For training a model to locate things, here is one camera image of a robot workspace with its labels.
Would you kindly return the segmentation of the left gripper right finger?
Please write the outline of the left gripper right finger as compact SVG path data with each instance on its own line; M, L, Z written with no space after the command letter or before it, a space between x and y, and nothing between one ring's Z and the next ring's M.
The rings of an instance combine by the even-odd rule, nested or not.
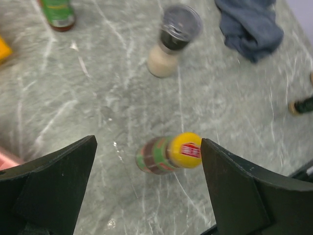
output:
M201 154L216 220L207 235L312 234L312 162L284 176L210 139L202 140Z

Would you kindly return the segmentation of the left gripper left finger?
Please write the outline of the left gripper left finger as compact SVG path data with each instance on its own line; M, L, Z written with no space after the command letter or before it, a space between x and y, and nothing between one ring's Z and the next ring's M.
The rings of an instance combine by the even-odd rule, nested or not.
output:
M0 162L0 233L71 235L85 196L97 140L10 166Z

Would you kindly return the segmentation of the clear-cap salt grinder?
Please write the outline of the clear-cap salt grinder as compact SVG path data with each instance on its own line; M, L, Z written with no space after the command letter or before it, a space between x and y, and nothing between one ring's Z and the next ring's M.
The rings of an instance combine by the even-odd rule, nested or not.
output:
M181 53L201 30L202 20L192 7L181 3L168 6L161 18L157 44L147 59L149 72L159 78L174 74Z

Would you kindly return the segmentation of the green label sauce bottle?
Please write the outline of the green label sauce bottle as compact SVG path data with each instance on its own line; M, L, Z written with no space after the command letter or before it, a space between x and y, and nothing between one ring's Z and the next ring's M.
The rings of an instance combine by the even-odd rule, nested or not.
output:
M143 172L156 175L196 168L202 162L201 137L185 132L153 138L138 150L135 162Z
M75 13L70 0L38 0L49 26L59 32L71 30L75 25Z

